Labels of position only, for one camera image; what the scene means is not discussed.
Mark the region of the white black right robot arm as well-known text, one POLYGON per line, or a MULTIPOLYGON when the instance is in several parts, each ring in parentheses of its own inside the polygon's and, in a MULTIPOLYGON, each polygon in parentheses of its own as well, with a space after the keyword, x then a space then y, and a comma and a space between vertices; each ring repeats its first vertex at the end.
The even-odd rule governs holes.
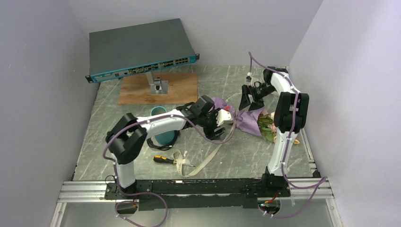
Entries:
POLYGON ((250 134, 260 136, 259 128, 252 128, 256 127, 257 123, 251 123, 251 119, 257 119, 257 114, 262 112, 263 99, 267 95, 278 93, 279 99, 273 116, 276 141, 267 168, 270 174, 284 176, 293 143, 306 124, 309 95, 295 87, 286 69, 268 67, 263 71, 263 79, 263 83, 255 81, 249 85, 242 85, 237 126, 250 134))

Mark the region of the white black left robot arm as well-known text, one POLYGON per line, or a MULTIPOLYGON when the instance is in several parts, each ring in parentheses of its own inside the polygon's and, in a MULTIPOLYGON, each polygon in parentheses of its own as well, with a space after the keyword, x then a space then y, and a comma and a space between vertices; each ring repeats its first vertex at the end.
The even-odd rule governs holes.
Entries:
POLYGON ((149 116, 135 117, 125 114, 118 123, 107 132, 105 150, 112 157, 118 182, 117 192, 125 199, 136 192, 134 160, 138 157, 147 139, 169 131, 181 131, 187 128, 202 128, 201 135, 208 141, 218 140, 225 131, 223 124, 233 121, 233 115, 225 108, 219 108, 208 96, 201 96, 196 102, 179 106, 169 112, 149 116))

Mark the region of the beige ribbon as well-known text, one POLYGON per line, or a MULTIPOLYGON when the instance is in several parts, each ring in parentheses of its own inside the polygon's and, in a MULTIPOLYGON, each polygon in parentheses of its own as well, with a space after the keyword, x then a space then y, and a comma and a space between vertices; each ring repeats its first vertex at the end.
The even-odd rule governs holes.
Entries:
POLYGON ((178 149, 174 149, 174 153, 171 157, 177 161, 176 170, 178 175, 185 179, 195 177, 199 174, 199 172, 202 172, 203 169, 207 167, 207 165, 214 159, 224 143, 228 142, 232 138, 235 131, 235 123, 236 121, 230 124, 229 131, 223 134, 225 137, 222 140, 218 140, 219 144, 215 145, 213 150, 206 152, 199 150, 200 153, 204 154, 201 155, 198 160, 189 155, 187 150, 180 151, 178 149))

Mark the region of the purple flower bouquet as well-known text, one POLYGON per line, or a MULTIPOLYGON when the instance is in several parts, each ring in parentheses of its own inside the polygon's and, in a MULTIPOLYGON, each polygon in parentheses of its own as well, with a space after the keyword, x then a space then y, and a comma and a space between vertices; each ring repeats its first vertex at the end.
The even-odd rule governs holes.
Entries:
POLYGON ((218 117, 219 123, 234 124, 236 128, 251 135, 264 138, 269 142, 276 142, 277 129, 274 124, 275 112, 269 113, 262 107, 251 111, 236 111, 221 97, 213 97, 215 108, 228 111, 230 119, 218 117))

